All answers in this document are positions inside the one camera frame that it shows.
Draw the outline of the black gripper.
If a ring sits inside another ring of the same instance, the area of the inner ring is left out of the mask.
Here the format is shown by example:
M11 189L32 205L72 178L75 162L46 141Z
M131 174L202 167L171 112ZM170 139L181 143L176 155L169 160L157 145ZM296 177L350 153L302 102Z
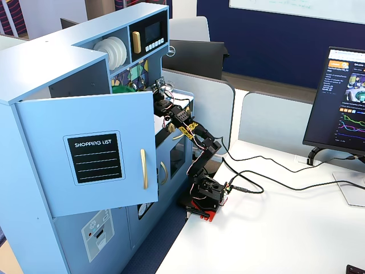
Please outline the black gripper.
M165 99L159 91L153 93L153 111L156 116L166 116L173 107L170 100Z

